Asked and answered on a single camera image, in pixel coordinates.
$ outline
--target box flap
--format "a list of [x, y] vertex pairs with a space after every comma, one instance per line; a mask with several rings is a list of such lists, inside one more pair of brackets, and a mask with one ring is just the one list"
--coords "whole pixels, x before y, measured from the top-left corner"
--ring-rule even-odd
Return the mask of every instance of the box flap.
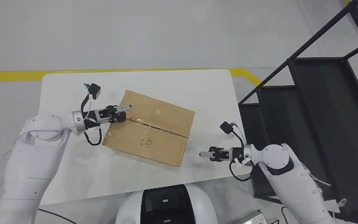
[[166, 130], [186, 138], [189, 137], [195, 115], [192, 110], [130, 90], [126, 91], [121, 104], [132, 105], [132, 108], [126, 112], [129, 120]]

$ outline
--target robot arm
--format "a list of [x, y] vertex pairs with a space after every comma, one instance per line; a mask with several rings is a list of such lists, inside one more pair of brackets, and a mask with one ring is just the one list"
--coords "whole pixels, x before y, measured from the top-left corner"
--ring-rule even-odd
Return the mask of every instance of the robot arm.
[[335, 223], [324, 206], [321, 189], [287, 144], [271, 144], [261, 151], [252, 144], [230, 149], [211, 147], [209, 152], [201, 152], [199, 156], [218, 162], [247, 164], [252, 161], [261, 168], [277, 196], [299, 223]]
[[88, 95], [80, 111], [60, 116], [41, 114], [26, 122], [4, 172], [0, 223], [34, 223], [40, 201], [59, 168], [71, 132], [78, 136], [103, 123], [125, 120], [125, 111], [130, 105], [83, 112], [90, 95], [97, 99], [100, 92], [95, 84], [86, 85], [86, 88]]

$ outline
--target cardboard box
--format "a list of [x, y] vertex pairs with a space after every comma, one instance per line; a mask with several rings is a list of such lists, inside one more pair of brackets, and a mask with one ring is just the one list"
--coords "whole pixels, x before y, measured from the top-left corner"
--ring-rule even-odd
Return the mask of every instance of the cardboard box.
[[172, 166], [180, 166], [195, 112], [127, 90], [127, 119], [110, 125], [103, 145]]

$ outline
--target gray floor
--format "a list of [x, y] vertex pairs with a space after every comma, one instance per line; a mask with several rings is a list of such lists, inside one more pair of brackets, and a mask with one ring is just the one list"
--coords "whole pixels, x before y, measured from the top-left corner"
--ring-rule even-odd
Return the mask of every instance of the gray floor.
[[[340, 0], [4, 1], [0, 7], [0, 71], [111, 68], [248, 68], [264, 79], [342, 7]], [[305, 56], [341, 56], [357, 47], [349, 17]], [[358, 67], [357, 57], [351, 60]], [[238, 101], [253, 85], [233, 82]], [[291, 84], [287, 70], [269, 85]], [[0, 82], [0, 153], [37, 115], [41, 82]], [[0, 161], [0, 169], [5, 166]], [[196, 183], [214, 203], [219, 223], [261, 209], [272, 222], [280, 206], [252, 198], [250, 182]], [[114, 223], [128, 194], [44, 206], [77, 223]], [[289, 223], [297, 223], [290, 214]], [[36, 223], [67, 223], [39, 212]]]

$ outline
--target black staircase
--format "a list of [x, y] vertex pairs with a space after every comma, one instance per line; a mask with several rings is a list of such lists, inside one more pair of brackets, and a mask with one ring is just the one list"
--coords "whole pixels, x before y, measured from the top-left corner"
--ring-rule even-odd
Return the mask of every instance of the black staircase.
[[[358, 222], [358, 81], [348, 59], [358, 48], [338, 58], [297, 58], [352, 10], [350, 2], [278, 69], [252, 90], [239, 109], [247, 143], [258, 150], [287, 143], [318, 179], [325, 200], [347, 199], [336, 217]], [[264, 86], [286, 66], [294, 86]], [[244, 102], [257, 94], [258, 104]], [[270, 183], [258, 167], [252, 171], [256, 198], [277, 202]]]

